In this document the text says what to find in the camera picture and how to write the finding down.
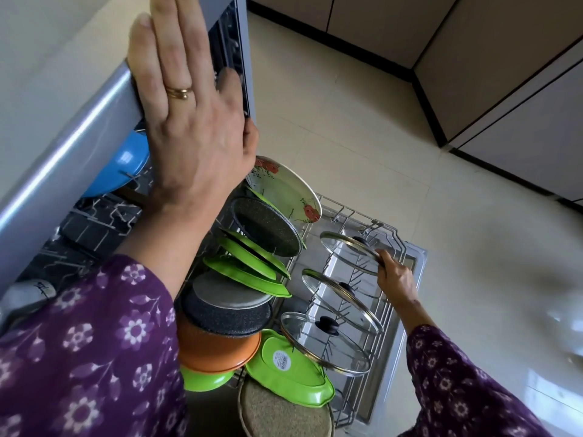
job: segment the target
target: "gold ring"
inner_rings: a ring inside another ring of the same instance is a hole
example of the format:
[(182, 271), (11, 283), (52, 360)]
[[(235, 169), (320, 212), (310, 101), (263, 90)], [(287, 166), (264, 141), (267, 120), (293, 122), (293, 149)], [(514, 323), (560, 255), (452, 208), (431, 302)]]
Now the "gold ring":
[(176, 98), (177, 100), (187, 100), (188, 93), (192, 91), (193, 91), (192, 87), (189, 87), (187, 89), (171, 89), (170, 87), (166, 87), (166, 93), (168, 94), (168, 96)]

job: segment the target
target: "hand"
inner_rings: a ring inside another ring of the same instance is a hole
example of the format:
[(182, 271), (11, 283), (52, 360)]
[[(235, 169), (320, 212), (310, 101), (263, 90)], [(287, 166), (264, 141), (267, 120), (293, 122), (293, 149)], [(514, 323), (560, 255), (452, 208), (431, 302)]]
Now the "hand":
[[(151, 0), (130, 32), (128, 64), (146, 115), (155, 181), (162, 205), (218, 213), (255, 162), (258, 131), (243, 115), (238, 74), (215, 72), (198, 0)], [(186, 99), (166, 88), (189, 89)]]
[(413, 273), (405, 265), (393, 260), (386, 250), (377, 250), (384, 267), (378, 268), (377, 283), (389, 302), (399, 307), (409, 302), (419, 302)]

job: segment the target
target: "white round sticker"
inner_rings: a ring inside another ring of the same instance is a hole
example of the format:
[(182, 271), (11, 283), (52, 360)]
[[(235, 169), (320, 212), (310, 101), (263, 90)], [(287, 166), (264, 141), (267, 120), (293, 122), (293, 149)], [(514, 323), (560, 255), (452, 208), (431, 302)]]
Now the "white round sticker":
[(278, 350), (273, 353), (273, 365), (281, 371), (290, 369), (292, 360), (285, 351)]

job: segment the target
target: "purple floral sleeve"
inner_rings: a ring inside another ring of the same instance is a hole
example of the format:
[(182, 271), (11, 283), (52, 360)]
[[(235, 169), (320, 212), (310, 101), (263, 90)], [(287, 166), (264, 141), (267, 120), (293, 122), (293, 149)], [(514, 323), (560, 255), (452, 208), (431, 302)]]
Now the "purple floral sleeve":
[(519, 399), (473, 365), (439, 328), (412, 331), (407, 366), (421, 412), (402, 436), (550, 437)]
[(117, 255), (0, 338), (0, 436), (186, 431), (174, 308)]

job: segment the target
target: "white plate with red flowers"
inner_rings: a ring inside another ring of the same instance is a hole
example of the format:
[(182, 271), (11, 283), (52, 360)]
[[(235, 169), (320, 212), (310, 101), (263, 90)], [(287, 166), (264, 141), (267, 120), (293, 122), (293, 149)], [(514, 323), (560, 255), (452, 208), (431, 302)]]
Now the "white plate with red flowers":
[(322, 204), (310, 186), (293, 170), (265, 156), (255, 159), (247, 175), (249, 187), (268, 199), (291, 222), (310, 224), (320, 219)]

